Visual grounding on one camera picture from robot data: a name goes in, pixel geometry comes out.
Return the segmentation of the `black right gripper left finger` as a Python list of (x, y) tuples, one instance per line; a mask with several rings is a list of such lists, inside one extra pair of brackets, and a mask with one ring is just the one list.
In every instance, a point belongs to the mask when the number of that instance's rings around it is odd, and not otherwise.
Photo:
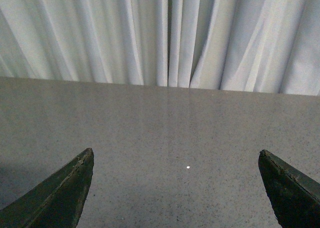
[(2, 228), (75, 228), (92, 182), (94, 152), (87, 148), (0, 211)]

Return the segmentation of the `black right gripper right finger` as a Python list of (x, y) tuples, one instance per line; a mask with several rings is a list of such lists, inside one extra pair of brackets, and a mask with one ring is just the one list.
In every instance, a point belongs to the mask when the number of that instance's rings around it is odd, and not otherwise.
[(283, 228), (320, 226), (320, 184), (268, 150), (258, 168), (276, 219)]

